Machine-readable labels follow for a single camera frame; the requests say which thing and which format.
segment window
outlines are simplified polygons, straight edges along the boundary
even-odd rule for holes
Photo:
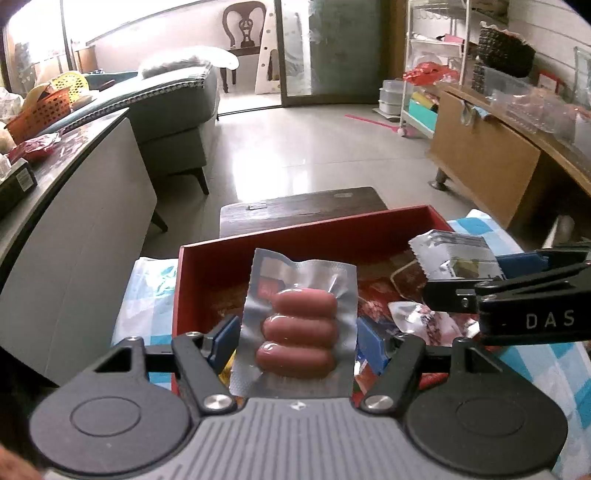
[[[189,3],[187,0],[64,0],[66,27],[74,45],[85,45],[127,22]]]
[[[60,62],[67,70],[59,0],[31,0],[12,16],[6,37],[8,73],[15,93],[24,95],[39,79],[58,75]]]

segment white plastic bag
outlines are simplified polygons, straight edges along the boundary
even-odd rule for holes
[[[18,115],[24,101],[20,95],[10,93],[4,87],[0,87],[0,118]]]

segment wooden cabinet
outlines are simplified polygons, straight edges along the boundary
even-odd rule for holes
[[[472,113],[471,104],[442,92],[430,156],[504,228],[518,210],[540,154],[498,118],[482,119]]]
[[[74,62],[81,73],[90,73],[98,68],[96,64],[95,46],[81,48],[74,52]]]

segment sausage package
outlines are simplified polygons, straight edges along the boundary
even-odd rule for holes
[[[357,268],[292,262],[257,248],[230,392],[240,397],[348,397],[357,341]]]

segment metal screw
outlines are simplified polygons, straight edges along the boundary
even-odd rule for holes
[[[394,400],[387,395],[372,395],[365,400],[365,406],[376,412],[384,411],[394,406]]]
[[[203,400],[203,406],[209,410],[223,410],[232,405],[232,399],[227,395],[216,393],[205,397]]]

